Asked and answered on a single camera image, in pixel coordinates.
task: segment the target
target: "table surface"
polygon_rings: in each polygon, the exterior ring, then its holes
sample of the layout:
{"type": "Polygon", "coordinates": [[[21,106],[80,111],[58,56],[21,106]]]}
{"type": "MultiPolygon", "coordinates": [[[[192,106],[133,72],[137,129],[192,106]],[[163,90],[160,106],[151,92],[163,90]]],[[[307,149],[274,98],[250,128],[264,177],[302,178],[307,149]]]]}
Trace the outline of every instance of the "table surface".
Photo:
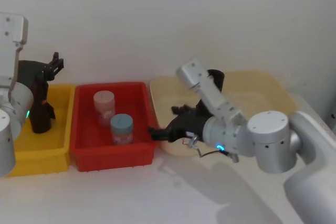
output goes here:
{"type": "Polygon", "coordinates": [[[302,223],[282,186],[302,166],[272,175],[255,158],[156,150],[149,166],[3,178],[0,223],[302,223]]]}

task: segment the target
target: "white wall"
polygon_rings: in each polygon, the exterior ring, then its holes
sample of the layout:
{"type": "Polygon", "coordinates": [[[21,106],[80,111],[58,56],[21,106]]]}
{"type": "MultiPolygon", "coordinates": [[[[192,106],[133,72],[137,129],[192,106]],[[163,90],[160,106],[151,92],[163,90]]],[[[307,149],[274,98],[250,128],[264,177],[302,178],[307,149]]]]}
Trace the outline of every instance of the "white wall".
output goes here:
{"type": "Polygon", "coordinates": [[[336,91],[335,0],[0,0],[0,9],[29,19],[21,59],[65,58],[58,82],[149,80],[197,54],[210,67],[270,71],[322,115],[336,91]]]}

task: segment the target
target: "plastic jar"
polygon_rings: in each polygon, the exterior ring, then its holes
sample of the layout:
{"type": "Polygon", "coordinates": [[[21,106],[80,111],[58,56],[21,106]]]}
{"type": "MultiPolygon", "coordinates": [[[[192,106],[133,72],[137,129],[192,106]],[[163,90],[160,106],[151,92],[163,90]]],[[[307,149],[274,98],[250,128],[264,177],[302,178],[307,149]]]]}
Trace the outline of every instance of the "plastic jar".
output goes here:
{"type": "Polygon", "coordinates": [[[111,119],[111,132],[115,145],[133,142],[133,118],[127,114],[117,114],[111,119]]]}
{"type": "Polygon", "coordinates": [[[98,122],[101,126],[108,127],[111,118],[115,115],[114,94],[111,91],[102,90],[93,96],[94,107],[98,112],[98,122]]]}

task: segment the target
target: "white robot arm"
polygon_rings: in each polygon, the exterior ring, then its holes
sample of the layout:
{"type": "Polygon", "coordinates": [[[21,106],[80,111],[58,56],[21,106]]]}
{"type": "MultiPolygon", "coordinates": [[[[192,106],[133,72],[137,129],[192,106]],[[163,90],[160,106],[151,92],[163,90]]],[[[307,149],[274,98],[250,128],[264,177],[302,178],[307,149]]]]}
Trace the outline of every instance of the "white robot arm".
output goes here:
{"type": "Polygon", "coordinates": [[[192,60],[177,72],[185,86],[195,91],[213,117],[203,128],[203,141],[230,153],[255,156],[260,169],[283,173],[296,164],[297,155],[306,167],[284,184],[287,198],[305,223],[336,222],[336,142],[313,118],[303,112],[287,117],[266,111],[248,122],[241,110],[220,94],[206,69],[192,60]]]}
{"type": "Polygon", "coordinates": [[[28,20],[0,13],[0,177],[15,166],[14,144],[33,103],[32,92],[16,82],[18,55],[27,41],[28,20]]]}

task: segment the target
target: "blue lid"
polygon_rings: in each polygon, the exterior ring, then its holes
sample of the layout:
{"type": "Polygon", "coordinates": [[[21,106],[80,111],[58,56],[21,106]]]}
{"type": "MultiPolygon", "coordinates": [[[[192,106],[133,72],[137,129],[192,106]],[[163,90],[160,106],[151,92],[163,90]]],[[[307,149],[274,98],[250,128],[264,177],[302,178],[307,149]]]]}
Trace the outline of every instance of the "blue lid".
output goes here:
{"type": "Polygon", "coordinates": [[[117,114],[111,118],[111,129],[114,134],[129,134],[133,131],[133,118],[127,114],[117,114]]]}

